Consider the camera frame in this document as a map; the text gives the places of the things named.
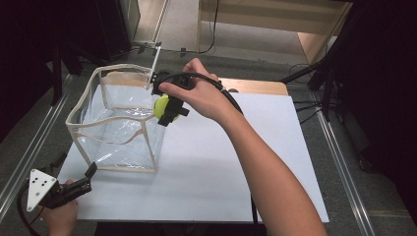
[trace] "yellow ball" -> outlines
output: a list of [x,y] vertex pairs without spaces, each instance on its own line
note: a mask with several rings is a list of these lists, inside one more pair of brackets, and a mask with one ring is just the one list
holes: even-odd
[[168,95],[163,95],[162,97],[158,98],[155,104],[153,105],[153,114],[157,119],[160,119],[162,115],[165,113],[166,105],[168,104],[169,97]]

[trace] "hand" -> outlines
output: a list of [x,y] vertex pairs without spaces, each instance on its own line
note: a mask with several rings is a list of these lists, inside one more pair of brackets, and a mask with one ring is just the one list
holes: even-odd
[[[184,71],[197,72],[218,81],[218,77],[210,74],[198,58],[187,63]],[[196,79],[196,86],[191,90],[185,90],[170,83],[162,83],[159,89],[189,103],[200,114],[218,123],[221,123],[230,112],[236,112],[233,105],[217,88],[202,79]]]
[[64,206],[55,209],[45,208],[40,215],[49,226],[49,235],[72,235],[76,226],[78,213],[77,200],[70,201]]

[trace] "plastic sheet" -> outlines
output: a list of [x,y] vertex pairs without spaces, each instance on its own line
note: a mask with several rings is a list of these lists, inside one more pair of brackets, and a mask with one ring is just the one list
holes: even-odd
[[157,125],[149,89],[151,69],[97,68],[66,125],[83,158],[98,169],[157,170],[165,127]]

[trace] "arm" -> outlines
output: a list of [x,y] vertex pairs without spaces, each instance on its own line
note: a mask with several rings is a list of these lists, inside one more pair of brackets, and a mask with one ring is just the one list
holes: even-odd
[[[217,80],[198,59],[187,64],[184,70]],[[223,94],[204,81],[197,81],[192,90],[171,84],[162,84],[159,89],[188,102],[224,129],[271,235],[327,235],[313,203],[291,170]]]

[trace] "white table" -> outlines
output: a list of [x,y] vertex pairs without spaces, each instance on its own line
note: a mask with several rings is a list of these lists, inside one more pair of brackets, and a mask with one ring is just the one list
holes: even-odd
[[[323,222],[328,215],[298,118],[287,95],[233,93],[246,118],[292,169]],[[79,219],[251,222],[249,189],[232,144],[213,121],[190,108],[170,124],[157,173],[98,170],[79,197]],[[58,177],[84,177],[87,165],[72,145]]]

